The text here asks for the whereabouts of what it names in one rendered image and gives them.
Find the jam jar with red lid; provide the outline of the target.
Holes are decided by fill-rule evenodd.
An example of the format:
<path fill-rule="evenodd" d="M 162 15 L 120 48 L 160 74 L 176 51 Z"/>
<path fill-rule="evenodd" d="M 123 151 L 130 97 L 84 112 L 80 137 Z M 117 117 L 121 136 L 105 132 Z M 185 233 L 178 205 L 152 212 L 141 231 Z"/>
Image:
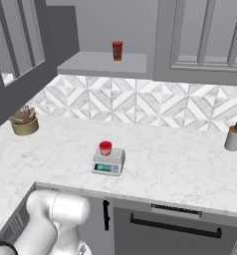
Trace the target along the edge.
<path fill-rule="evenodd" d="M 112 143 L 104 140 L 100 143 L 100 151 L 102 155 L 110 155 L 112 152 Z"/>

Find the grey digital kitchen scale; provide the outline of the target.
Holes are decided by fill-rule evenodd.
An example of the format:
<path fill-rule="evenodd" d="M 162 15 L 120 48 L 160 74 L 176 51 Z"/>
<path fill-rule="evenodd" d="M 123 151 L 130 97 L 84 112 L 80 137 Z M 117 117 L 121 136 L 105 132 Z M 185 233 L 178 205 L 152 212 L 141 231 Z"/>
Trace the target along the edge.
<path fill-rule="evenodd" d="M 102 155 L 99 148 L 93 157 L 92 173 L 120 176 L 125 162 L 125 151 L 113 148 L 109 155 Z"/>

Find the grey open cabinet shelf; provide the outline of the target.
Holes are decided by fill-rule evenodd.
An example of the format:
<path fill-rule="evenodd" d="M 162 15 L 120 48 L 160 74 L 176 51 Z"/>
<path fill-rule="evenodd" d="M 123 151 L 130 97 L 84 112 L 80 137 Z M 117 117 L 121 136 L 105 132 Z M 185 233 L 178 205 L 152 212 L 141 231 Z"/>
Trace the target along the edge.
<path fill-rule="evenodd" d="M 58 67 L 61 75 L 147 78 L 147 54 L 123 53 L 115 61 L 112 53 L 79 52 Z"/>

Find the grey base cabinet door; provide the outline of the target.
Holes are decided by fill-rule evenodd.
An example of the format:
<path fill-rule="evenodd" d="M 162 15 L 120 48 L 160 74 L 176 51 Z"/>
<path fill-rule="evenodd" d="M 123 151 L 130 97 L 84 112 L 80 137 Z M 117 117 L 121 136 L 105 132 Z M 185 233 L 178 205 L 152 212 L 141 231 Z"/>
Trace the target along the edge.
<path fill-rule="evenodd" d="M 88 196 L 91 212 L 86 222 L 79 226 L 81 239 L 87 244 L 92 255 L 115 255 L 114 210 L 110 198 Z M 105 230 L 103 202 L 109 205 L 109 231 Z"/>

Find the grey glazed cabinet door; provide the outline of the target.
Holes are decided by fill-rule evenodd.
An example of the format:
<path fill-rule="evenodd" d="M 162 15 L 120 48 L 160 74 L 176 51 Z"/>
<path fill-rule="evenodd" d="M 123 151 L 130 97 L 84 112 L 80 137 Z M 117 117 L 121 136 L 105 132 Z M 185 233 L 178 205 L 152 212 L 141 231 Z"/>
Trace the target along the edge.
<path fill-rule="evenodd" d="M 75 0 L 0 0 L 0 127 L 79 51 Z"/>

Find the dark red can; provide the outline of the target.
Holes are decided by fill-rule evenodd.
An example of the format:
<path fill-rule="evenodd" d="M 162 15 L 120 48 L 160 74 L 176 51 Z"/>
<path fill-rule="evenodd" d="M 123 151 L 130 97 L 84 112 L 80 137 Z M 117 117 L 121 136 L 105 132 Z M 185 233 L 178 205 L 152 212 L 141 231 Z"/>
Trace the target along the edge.
<path fill-rule="evenodd" d="M 120 61 L 122 56 L 122 41 L 113 41 L 113 55 L 115 61 Z"/>

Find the potted succulent in olive pot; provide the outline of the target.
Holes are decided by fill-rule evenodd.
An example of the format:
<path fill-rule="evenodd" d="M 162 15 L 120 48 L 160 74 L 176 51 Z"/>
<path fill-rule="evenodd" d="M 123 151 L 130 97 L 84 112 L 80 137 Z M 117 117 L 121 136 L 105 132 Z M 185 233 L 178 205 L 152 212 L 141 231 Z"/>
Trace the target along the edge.
<path fill-rule="evenodd" d="M 30 135 L 39 129 L 39 123 L 34 108 L 28 105 L 22 107 L 10 118 L 15 135 Z"/>

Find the grey soap dispenser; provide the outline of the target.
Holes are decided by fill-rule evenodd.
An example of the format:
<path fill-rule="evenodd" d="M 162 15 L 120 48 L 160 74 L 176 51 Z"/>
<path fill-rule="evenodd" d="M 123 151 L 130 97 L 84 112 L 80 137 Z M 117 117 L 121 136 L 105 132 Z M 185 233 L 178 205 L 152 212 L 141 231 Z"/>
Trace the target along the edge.
<path fill-rule="evenodd" d="M 237 151 L 237 123 L 229 128 L 224 147 L 229 151 Z"/>

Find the grey dishwasher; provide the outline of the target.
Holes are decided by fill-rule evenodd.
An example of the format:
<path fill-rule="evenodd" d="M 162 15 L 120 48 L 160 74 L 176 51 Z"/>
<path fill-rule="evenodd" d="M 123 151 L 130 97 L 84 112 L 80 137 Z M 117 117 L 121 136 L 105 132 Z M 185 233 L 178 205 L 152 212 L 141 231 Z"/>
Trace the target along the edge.
<path fill-rule="evenodd" d="M 230 255 L 237 217 L 114 200 L 116 255 Z"/>

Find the grey wall cabinet with glass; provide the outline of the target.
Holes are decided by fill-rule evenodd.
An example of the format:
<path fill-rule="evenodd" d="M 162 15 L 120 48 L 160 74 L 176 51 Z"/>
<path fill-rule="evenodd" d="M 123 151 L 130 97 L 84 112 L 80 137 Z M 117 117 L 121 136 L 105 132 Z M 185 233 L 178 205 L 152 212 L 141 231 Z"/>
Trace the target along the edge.
<path fill-rule="evenodd" d="M 237 0 L 159 0 L 153 78 L 237 86 Z"/>

